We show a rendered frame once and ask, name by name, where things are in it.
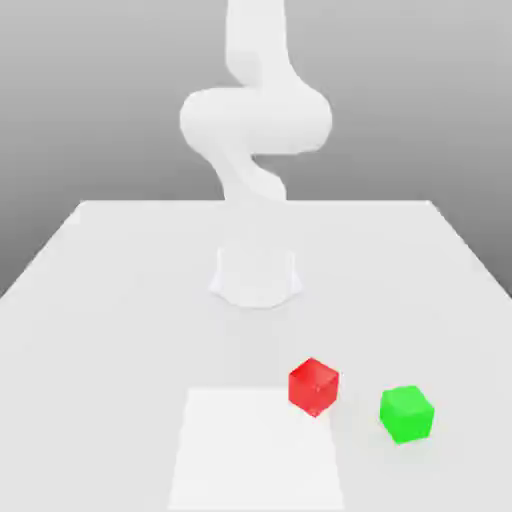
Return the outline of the small green cube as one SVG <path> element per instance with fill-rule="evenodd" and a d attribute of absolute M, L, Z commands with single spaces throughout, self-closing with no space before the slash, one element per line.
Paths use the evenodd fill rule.
<path fill-rule="evenodd" d="M 428 438 L 435 409 L 415 385 L 384 390 L 379 419 L 396 444 Z"/>

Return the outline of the small red cube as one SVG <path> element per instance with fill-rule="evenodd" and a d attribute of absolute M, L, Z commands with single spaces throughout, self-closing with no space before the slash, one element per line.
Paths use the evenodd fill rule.
<path fill-rule="evenodd" d="M 340 373 L 310 357 L 288 376 L 288 400 L 312 417 L 318 417 L 337 399 Z"/>

